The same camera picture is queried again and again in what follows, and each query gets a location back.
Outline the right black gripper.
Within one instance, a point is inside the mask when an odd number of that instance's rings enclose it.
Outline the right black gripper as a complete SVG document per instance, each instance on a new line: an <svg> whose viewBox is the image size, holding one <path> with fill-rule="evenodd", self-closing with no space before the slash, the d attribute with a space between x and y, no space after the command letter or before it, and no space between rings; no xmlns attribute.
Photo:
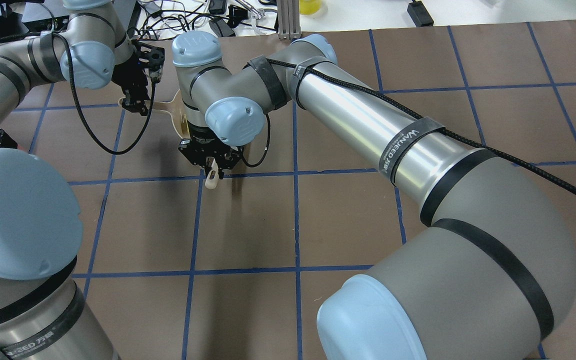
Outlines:
<svg viewBox="0 0 576 360"><path fill-rule="evenodd" d="M208 127L190 127L190 142L183 146L181 141L178 150L194 166L201 166L204 173L214 170L217 161L218 178L222 180L226 170L233 170L242 156L239 150L222 142Z"/></svg>

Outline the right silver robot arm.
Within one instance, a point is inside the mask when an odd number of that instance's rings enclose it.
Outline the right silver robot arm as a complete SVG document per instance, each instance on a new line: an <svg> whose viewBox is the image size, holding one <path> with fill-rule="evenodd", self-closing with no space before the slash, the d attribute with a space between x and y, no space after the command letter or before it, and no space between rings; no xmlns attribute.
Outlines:
<svg viewBox="0 0 576 360"><path fill-rule="evenodd" d="M292 101L416 204L423 230L319 306L328 360L520 360L565 321L574 240L517 161L374 91L320 34L236 73L203 30L176 36L172 52L184 100L218 142L251 143Z"/></svg>

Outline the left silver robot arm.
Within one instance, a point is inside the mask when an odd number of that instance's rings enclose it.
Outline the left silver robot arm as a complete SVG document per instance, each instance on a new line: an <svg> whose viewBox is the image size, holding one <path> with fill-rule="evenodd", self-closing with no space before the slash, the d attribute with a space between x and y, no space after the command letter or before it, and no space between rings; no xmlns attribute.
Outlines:
<svg viewBox="0 0 576 360"><path fill-rule="evenodd" d="M121 86L122 106L150 117L162 48L130 39L110 0L65 0L62 32L0 38L0 124L39 85ZM80 206L62 175L40 157L0 145L0 360L119 360L73 280L82 246Z"/></svg>

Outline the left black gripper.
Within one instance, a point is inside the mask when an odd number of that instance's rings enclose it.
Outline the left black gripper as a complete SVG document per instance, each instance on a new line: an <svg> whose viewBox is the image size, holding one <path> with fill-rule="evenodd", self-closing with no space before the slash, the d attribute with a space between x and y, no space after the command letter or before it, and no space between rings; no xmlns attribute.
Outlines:
<svg viewBox="0 0 576 360"><path fill-rule="evenodd" d="M153 89L162 79L165 49L135 39L129 48L132 53L128 59L114 66L112 82L120 86L123 92L119 105L126 111L145 117L150 112L149 98L152 97L147 87Z"/></svg>

